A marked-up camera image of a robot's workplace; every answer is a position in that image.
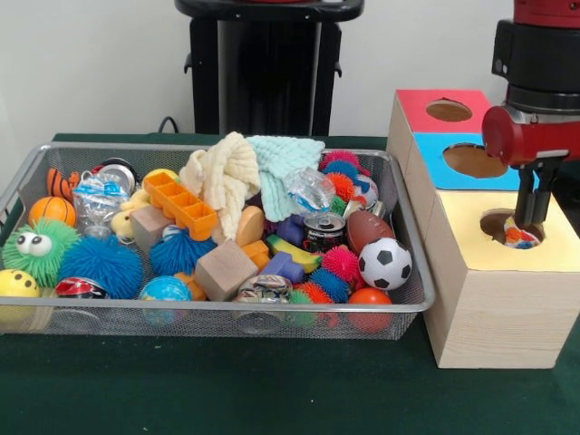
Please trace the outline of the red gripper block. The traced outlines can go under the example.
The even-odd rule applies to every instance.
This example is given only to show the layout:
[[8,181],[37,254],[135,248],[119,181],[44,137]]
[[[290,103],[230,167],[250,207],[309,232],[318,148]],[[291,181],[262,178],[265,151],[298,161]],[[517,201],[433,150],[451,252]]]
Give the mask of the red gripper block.
[[[494,106],[483,117],[486,153],[518,169],[519,188],[514,219],[518,227],[541,225],[564,160],[579,159],[579,121],[532,121],[523,112]],[[538,186],[535,190],[535,174]]]

